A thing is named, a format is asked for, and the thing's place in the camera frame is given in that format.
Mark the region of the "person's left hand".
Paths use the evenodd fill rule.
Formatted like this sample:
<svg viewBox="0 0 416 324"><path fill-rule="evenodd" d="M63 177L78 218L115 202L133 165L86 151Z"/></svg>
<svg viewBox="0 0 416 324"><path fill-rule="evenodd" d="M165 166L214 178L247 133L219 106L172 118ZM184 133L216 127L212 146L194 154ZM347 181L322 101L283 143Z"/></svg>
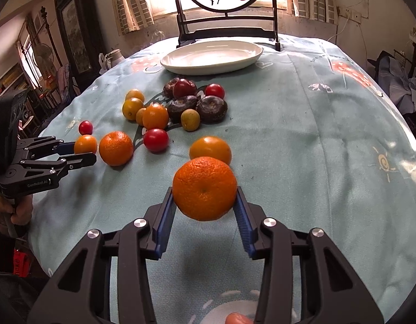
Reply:
<svg viewBox="0 0 416 324"><path fill-rule="evenodd" d="M28 225L32 218L32 195L24 196L16 207L11 202L0 195L0 232L9 235L8 226L5 222L5 215L10 215L14 225Z"/></svg>

